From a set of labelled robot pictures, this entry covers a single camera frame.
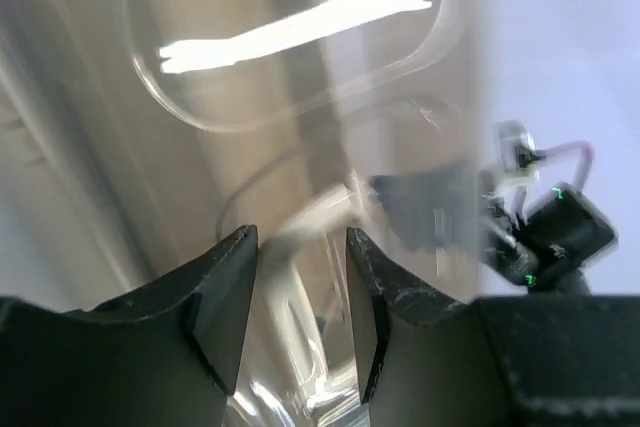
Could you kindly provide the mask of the beige plastic toolbox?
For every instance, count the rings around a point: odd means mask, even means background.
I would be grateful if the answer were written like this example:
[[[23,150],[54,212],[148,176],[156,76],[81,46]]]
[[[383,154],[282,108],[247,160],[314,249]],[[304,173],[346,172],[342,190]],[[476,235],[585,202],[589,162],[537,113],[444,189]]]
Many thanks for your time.
[[[375,175],[479,167],[477,0],[1,0],[1,173],[90,311],[244,225],[258,260],[218,426],[374,426],[346,232],[458,302],[475,255],[408,251]]]

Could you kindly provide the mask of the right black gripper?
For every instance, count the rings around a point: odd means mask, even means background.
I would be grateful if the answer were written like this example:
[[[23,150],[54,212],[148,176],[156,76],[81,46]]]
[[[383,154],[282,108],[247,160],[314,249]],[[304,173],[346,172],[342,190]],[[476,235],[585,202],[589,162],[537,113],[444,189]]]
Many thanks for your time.
[[[478,176],[481,261],[512,285],[531,289],[538,257],[522,241],[518,221],[505,209],[493,173],[480,171]],[[476,249],[477,190],[469,167],[375,175],[369,187],[408,251]]]

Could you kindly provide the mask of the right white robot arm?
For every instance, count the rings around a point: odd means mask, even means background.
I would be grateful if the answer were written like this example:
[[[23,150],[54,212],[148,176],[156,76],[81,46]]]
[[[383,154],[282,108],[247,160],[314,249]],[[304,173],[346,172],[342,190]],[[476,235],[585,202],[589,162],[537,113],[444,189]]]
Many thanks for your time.
[[[408,251],[473,254],[531,292],[586,292],[583,264],[617,241],[606,217],[566,182],[526,216],[506,210],[491,171],[464,164],[375,175],[368,184]]]

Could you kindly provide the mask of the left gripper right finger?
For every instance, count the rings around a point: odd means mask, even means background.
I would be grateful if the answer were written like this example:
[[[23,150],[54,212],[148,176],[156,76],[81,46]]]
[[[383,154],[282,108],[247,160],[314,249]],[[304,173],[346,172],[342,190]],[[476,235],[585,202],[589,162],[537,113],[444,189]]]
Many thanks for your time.
[[[464,304],[346,232],[360,400],[374,426],[635,426],[639,300]]]

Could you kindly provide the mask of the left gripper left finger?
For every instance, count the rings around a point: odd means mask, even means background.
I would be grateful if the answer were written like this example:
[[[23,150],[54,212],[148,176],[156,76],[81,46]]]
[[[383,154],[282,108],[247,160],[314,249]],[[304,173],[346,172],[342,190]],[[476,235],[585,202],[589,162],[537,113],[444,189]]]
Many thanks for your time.
[[[5,426],[218,426],[237,385],[253,225],[90,311],[1,301]]]

